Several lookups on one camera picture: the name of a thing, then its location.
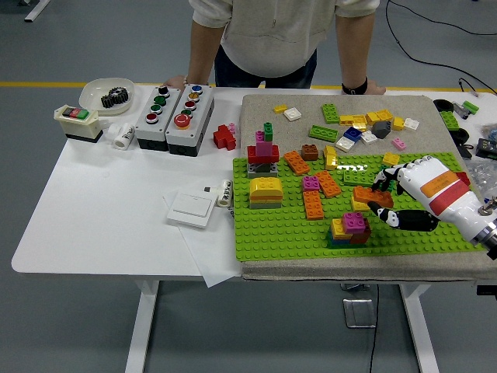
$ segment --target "white dish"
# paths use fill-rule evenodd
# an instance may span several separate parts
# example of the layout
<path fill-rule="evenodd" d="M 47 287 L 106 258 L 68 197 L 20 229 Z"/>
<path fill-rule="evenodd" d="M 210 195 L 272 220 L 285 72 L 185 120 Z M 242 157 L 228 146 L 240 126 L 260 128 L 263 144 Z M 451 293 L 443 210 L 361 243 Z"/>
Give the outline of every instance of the white dish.
<path fill-rule="evenodd" d="M 109 94 L 109 91 L 116 87 L 123 87 L 127 90 L 128 101 L 119 103 L 110 108 L 102 105 L 101 98 Z M 124 113 L 130 108 L 134 95 L 134 83 L 125 78 L 104 78 L 96 79 L 88 83 L 83 88 L 79 96 L 79 106 L 87 110 L 97 110 L 99 115 L 117 115 Z"/>

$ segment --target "gray floor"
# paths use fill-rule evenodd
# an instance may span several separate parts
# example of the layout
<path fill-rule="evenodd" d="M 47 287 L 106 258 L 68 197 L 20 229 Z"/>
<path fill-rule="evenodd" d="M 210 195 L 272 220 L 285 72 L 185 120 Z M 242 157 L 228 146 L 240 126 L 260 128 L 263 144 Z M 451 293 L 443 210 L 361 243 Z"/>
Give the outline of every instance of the gray floor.
<path fill-rule="evenodd" d="M 23 22 L 29 9 L 16 3 L 0 0 L 0 82 L 89 82 L 112 76 L 163 82 L 187 69 L 187 2 L 52 0 L 34 23 Z M 401 3 L 473 31 L 497 31 L 495 1 Z M 459 72 L 407 59 L 388 31 L 384 7 L 385 2 L 377 13 L 370 77 L 387 86 L 457 88 Z M 470 36 L 389 8 L 391 25 L 410 53 L 456 65 L 497 87 L 495 37 Z M 330 35 L 319 49 L 314 84 L 339 83 Z M 133 283 L 22 277 L 10 267 L 65 143 L 53 110 L 77 105 L 81 90 L 4 85 L 0 371 L 122 372 L 139 296 Z M 375 298 L 375 291 L 368 295 Z M 345 327 L 345 294 L 326 282 L 239 281 L 210 290 L 200 282 L 163 284 L 145 371 L 367 371 L 372 332 Z M 495 371 L 494 298 L 477 297 L 469 284 L 438 284 L 422 304 L 442 373 Z M 418 371 L 398 288 L 392 285 L 381 285 L 374 371 Z"/>

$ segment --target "green button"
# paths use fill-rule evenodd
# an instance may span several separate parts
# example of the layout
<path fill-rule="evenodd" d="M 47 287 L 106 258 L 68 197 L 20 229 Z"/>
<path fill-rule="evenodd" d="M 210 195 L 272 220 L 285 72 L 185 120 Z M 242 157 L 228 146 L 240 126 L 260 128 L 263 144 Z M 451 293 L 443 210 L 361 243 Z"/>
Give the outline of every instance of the green button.
<path fill-rule="evenodd" d="M 78 113 L 78 116 L 77 118 L 80 119 L 80 120 L 84 120 L 88 114 L 90 114 L 89 111 L 85 110 L 85 109 L 82 109 L 79 113 Z"/>

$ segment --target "white sweatshirt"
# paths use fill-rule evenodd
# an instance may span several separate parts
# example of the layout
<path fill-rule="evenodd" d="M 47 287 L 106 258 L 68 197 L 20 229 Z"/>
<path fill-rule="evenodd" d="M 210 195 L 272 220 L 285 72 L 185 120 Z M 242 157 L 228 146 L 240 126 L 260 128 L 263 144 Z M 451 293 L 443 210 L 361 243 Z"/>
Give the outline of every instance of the white sweatshirt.
<path fill-rule="evenodd" d="M 380 0 L 189 0 L 193 20 L 226 27 L 226 55 L 242 70 L 267 78 L 304 66 L 326 38 L 334 15 L 367 16 Z"/>

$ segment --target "yellow floor line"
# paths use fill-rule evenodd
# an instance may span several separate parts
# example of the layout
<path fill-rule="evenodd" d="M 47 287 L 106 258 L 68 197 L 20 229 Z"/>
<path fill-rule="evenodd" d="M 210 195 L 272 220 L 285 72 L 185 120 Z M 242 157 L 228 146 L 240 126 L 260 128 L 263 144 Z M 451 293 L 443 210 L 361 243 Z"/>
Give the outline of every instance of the yellow floor line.
<path fill-rule="evenodd" d="M 17 88 L 83 88 L 86 82 L 0 82 L 0 87 Z M 139 85 L 160 85 L 161 83 L 138 83 Z M 313 85 L 312 89 L 341 89 L 340 85 Z M 432 91 L 460 92 L 459 88 L 426 88 L 426 87 L 387 87 L 390 91 Z M 477 92 L 492 93 L 490 89 L 476 89 Z"/>

